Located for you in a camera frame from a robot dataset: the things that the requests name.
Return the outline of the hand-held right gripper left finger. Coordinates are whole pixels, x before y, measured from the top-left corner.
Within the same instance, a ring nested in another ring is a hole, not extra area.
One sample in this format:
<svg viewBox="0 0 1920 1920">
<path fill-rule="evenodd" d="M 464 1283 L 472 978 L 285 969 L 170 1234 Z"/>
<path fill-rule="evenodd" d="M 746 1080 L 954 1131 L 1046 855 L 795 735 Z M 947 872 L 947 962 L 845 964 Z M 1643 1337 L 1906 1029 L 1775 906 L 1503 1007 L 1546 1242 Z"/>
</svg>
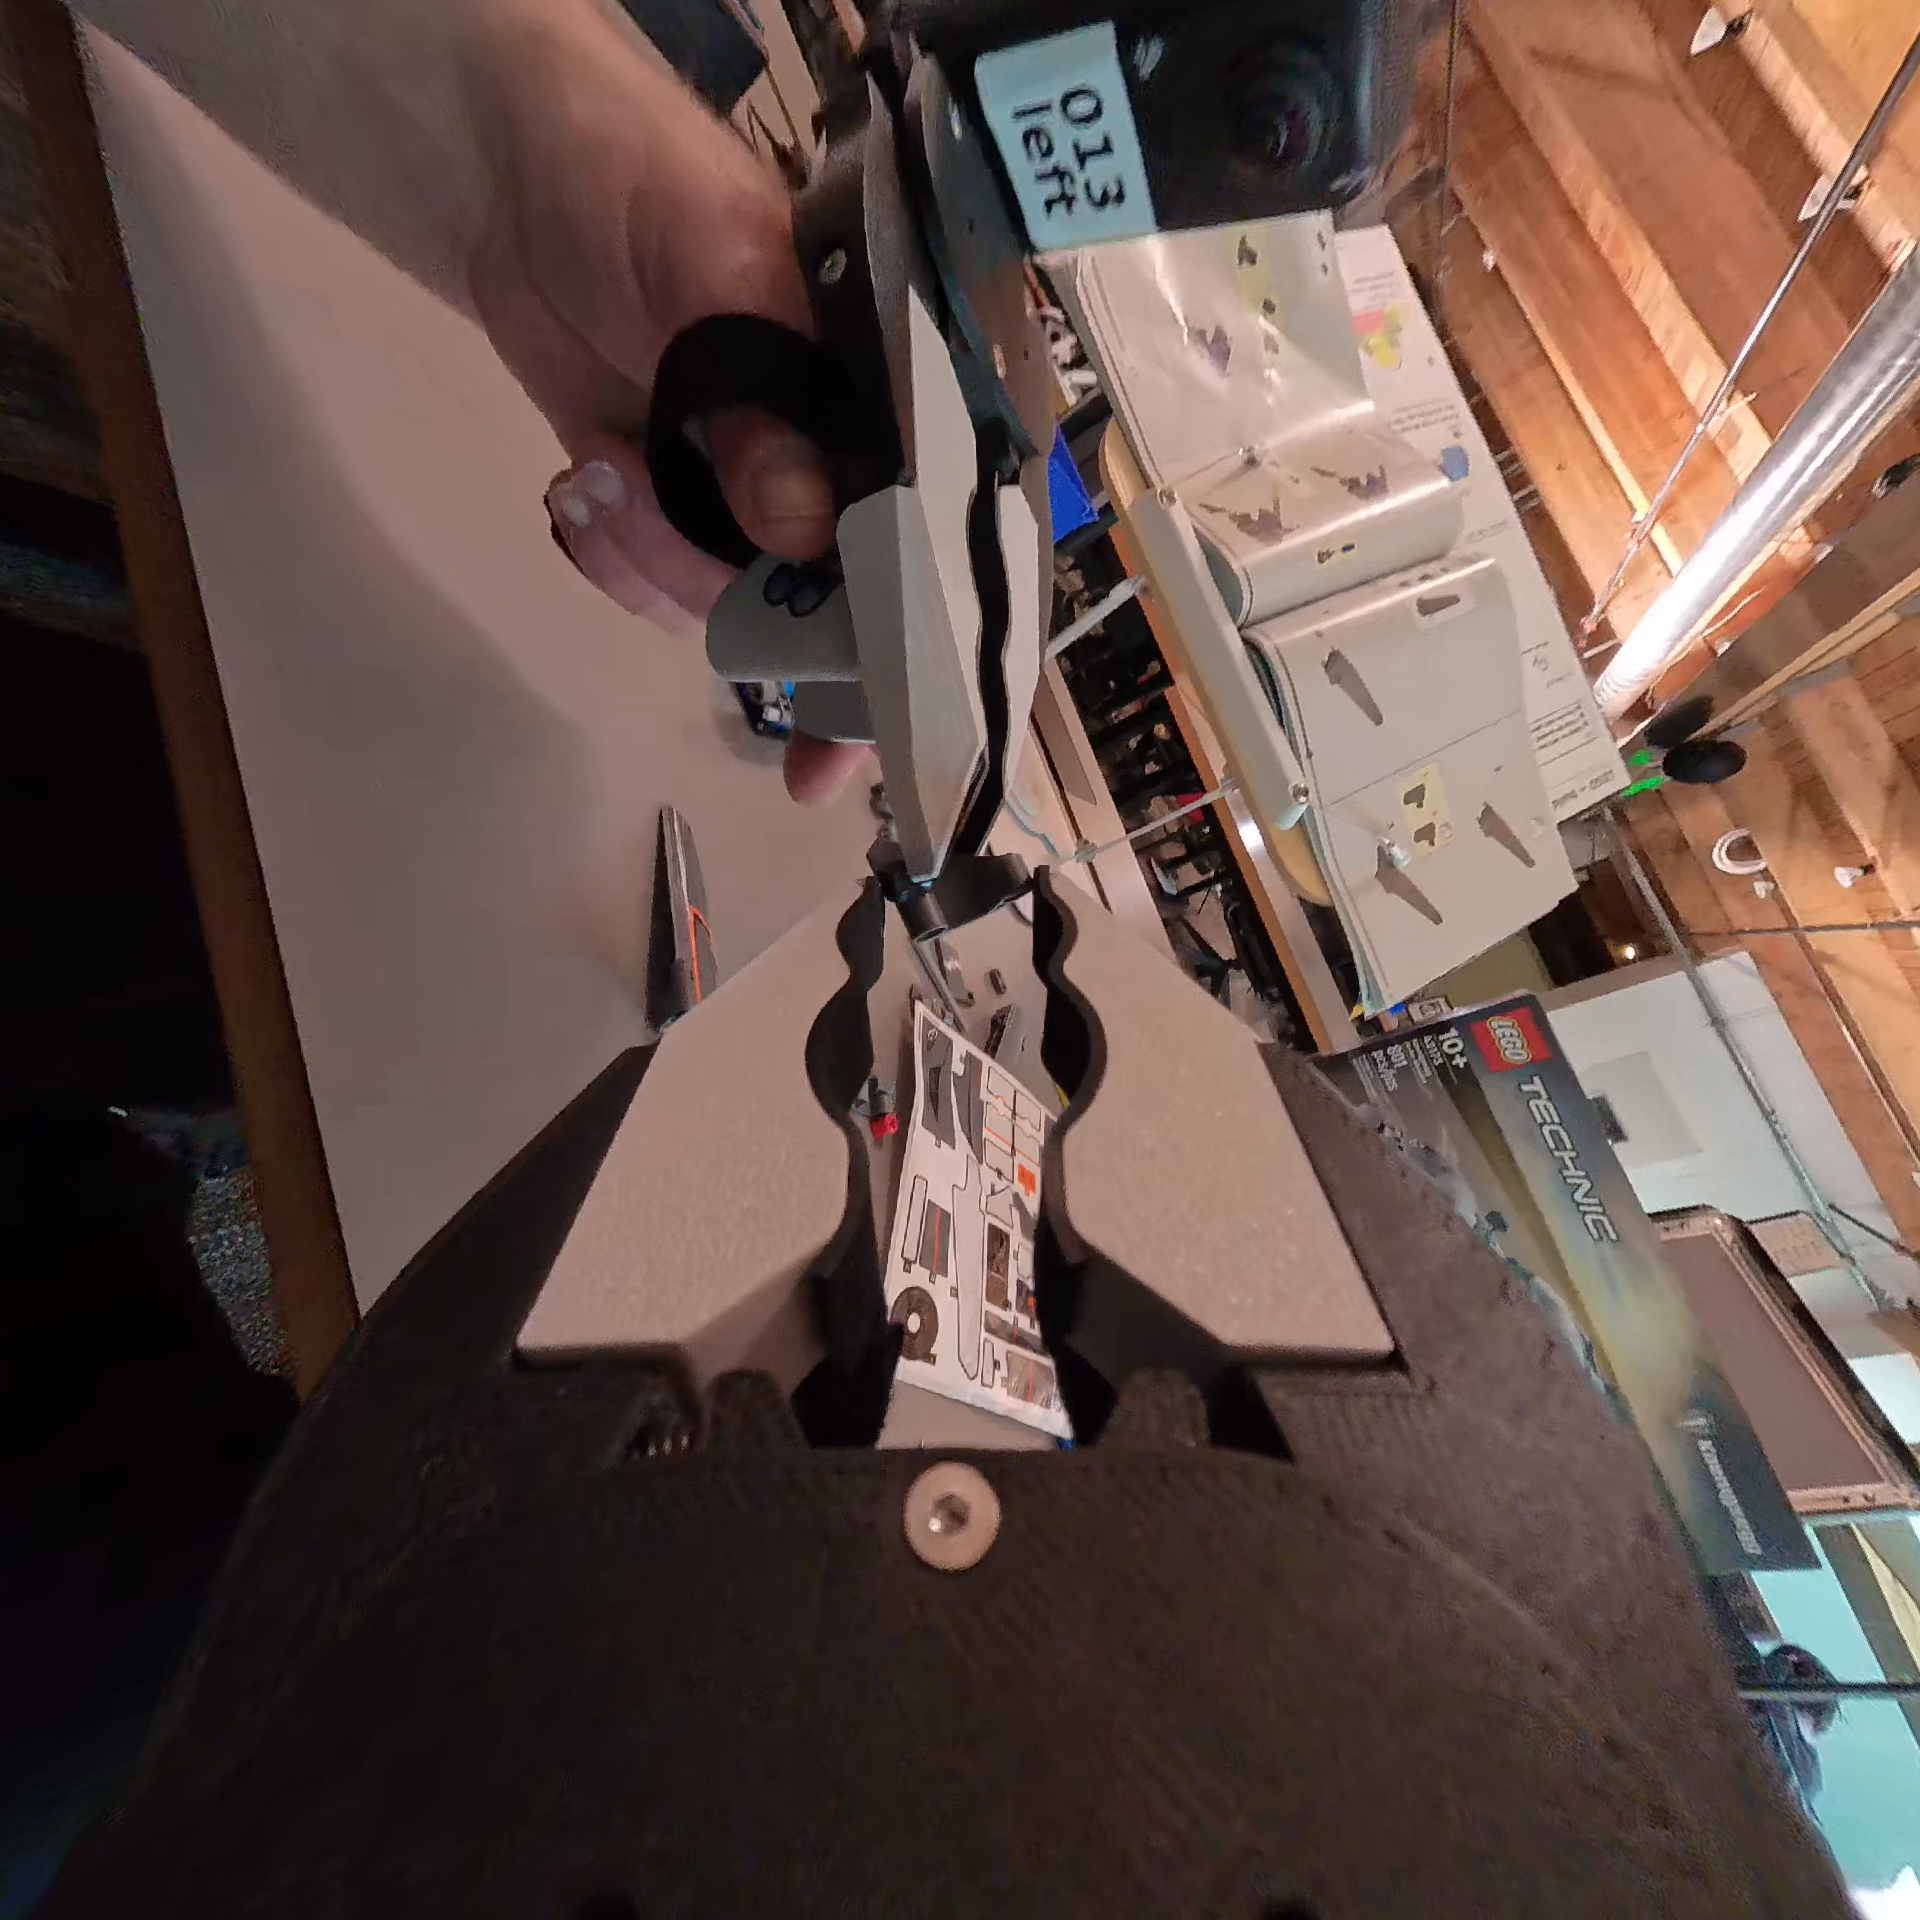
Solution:
<svg viewBox="0 0 1920 1920">
<path fill-rule="evenodd" d="M 885 1343 L 869 1139 L 856 1117 L 885 957 L 875 877 L 672 1025 L 518 1349 L 667 1362 L 683 1381 L 857 1373 Z"/>
</svg>

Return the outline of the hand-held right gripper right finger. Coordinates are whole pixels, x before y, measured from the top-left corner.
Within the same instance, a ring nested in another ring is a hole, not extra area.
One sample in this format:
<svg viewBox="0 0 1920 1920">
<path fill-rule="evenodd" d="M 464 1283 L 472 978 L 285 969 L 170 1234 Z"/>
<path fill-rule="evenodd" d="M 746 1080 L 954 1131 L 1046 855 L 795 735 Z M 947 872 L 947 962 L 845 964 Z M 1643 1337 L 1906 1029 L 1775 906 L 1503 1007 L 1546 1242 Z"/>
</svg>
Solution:
<svg viewBox="0 0 1920 1920">
<path fill-rule="evenodd" d="M 1032 882 L 1043 1149 L 1038 1309 L 1073 1440 L 1137 1385 L 1205 1443 L 1269 1451 L 1269 1373 L 1395 1362 L 1353 1242 L 1254 1032 L 1055 872 Z"/>
</svg>

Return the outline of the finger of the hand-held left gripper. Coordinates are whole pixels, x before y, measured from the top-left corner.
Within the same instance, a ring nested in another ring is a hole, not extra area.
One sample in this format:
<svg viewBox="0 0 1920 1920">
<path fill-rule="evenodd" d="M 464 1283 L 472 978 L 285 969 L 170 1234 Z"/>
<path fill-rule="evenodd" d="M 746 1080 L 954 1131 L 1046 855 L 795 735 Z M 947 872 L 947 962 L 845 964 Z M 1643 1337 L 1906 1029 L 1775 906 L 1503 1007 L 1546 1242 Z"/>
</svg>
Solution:
<svg viewBox="0 0 1920 1920">
<path fill-rule="evenodd" d="M 1016 481 L 997 485 L 991 511 L 978 501 L 970 520 L 970 557 L 982 613 L 975 688 L 985 744 L 947 873 L 985 851 L 1025 769 L 1053 609 L 1050 485 Z"/>
<path fill-rule="evenodd" d="M 913 880 L 937 880 L 987 776 L 978 440 L 944 333 L 903 293 L 885 337 L 903 476 L 837 521 L 857 679 Z"/>
</svg>

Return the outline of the small curved grey lego panel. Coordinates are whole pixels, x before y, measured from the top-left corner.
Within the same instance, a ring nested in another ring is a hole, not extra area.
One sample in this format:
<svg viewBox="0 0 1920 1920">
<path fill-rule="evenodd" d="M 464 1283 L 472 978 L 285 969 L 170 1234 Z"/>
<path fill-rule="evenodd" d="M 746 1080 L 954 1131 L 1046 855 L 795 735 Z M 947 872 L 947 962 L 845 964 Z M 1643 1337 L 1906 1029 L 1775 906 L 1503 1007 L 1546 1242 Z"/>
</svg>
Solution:
<svg viewBox="0 0 1920 1920">
<path fill-rule="evenodd" d="M 997 853 L 960 855 L 939 877 L 920 880 L 907 872 L 898 842 L 890 836 L 872 843 L 869 866 L 914 945 L 931 945 L 984 922 L 1026 897 L 1034 884 L 1034 873 L 1019 855 Z"/>
</svg>

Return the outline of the grey pointed lego panel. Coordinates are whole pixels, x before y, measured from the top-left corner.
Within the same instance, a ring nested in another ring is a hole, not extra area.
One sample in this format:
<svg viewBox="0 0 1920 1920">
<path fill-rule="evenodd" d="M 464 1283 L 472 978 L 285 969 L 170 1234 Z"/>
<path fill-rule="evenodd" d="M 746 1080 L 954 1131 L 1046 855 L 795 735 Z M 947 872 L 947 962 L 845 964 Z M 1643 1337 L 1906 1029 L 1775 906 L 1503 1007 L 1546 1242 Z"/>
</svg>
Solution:
<svg viewBox="0 0 1920 1920">
<path fill-rule="evenodd" d="M 723 983 L 701 851 L 670 805 L 659 809 L 648 948 L 645 1018 L 661 1036 Z"/>
</svg>

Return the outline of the lego sticker sheet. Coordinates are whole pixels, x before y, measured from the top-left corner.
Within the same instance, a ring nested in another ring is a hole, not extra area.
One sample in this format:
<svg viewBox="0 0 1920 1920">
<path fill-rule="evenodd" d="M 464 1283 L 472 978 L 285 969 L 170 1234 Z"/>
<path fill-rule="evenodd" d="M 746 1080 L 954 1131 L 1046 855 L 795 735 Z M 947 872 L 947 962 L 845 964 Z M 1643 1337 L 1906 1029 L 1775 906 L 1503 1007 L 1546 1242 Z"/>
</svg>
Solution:
<svg viewBox="0 0 1920 1920">
<path fill-rule="evenodd" d="M 897 1202 L 882 1239 L 898 1336 L 891 1433 L 1067 1450 L 1073 1421 L 1041 1328 L 1043 1159 L 1062 1109 L 914 1000 L 898 1098 Z"/>
</svg>

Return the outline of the lego instruction booklet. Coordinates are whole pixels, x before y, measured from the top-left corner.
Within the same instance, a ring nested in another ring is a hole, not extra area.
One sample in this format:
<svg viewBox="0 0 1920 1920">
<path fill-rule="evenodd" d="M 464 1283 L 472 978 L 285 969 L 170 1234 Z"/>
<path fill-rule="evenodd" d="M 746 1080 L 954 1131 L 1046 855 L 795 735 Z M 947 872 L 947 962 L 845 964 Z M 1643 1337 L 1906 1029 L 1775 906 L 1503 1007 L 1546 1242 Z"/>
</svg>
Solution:
<svg viewBox="0 0 1920 1920">
<path fill-rule="evenodd" d="M 1408 260 L 1327 213 L 1046 259 L 1281 696 L 1373 1018 L 1575 890 L 1626 769 Z"/>
</svg>

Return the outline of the lego set box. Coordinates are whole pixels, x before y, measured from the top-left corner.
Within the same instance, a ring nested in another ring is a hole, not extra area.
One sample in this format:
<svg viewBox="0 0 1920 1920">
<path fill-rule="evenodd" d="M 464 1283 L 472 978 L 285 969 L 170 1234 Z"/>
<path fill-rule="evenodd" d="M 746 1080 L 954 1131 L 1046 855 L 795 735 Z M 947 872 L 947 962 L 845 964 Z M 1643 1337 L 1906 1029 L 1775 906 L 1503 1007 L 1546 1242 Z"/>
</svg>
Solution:
<svg viewBox="0 0 1920 1920">
<path fill-rule="evenodd" d="M 1537 997 L 1317 1058 L 1544 1306 L 1640 1437 L 1707 1575 L 1818 1569 L 1689 1297 Z"/>
</svg>

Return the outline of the person's left hand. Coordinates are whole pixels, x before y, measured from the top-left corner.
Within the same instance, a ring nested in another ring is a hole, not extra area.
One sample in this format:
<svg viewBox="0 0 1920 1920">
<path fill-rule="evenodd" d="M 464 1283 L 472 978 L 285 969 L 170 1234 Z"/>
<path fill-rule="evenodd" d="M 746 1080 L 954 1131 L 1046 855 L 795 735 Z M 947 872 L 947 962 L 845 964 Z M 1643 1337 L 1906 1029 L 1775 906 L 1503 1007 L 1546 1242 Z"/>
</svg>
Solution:
<svg viewBox="0 0 1920 1920">
<path fill-rule="evenodd" d="M 566 449 L 549 520 L 603 596 L 694 641 L 734 570 L 661 515 L 641 452 L 694 322 L 811 333 L 781 178 L 600 4 L 482 4 L 472 58 L 487 216 L 472 301 Z"/>
</svg>

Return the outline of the white book stand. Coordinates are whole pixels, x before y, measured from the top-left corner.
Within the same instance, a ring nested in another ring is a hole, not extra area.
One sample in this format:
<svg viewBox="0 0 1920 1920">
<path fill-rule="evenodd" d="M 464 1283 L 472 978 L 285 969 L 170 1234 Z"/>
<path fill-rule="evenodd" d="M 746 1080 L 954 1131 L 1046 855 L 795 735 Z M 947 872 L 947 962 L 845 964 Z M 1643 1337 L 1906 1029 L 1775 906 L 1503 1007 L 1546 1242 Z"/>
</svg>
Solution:
<svg viewBox="0 0 1920 1920">
<path fill-rule="evenodd" d="M 1103 431 L 1098 472 L 1117 515 L 1117 554 L 1144 580 L 1160 650 L 1190 709 L 1208 723 L 1221 780 L 1232 785 L 1287 890 L 1313 906 L 1333 906 L 1306 829 L 1313 788 L 1304 756 L 1282 725 L 1271 674 L 1232 624 L 1192 517 L 1175 493 L 1146 481 L 1118 424 Z"/>
</svg>

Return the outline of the silver ventilation duct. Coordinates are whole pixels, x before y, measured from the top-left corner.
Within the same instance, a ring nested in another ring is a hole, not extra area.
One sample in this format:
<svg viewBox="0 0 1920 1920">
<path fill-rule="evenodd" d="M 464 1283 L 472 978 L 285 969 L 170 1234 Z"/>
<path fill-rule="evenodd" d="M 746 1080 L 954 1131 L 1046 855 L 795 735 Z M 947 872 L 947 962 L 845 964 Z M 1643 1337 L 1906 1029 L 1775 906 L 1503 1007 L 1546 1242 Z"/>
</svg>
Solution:
<svg viewBox="0 0 1920 1920">
<path fill-rule="evenodd" d="M 1913 404 L 1915 385 L 1919 253 L 1909 251 L 1696 554 L 1603 668 L 1593 700 L 1608 723 L 1667 672 L 1721 601 L 1859 468 Z"/>
</svg>

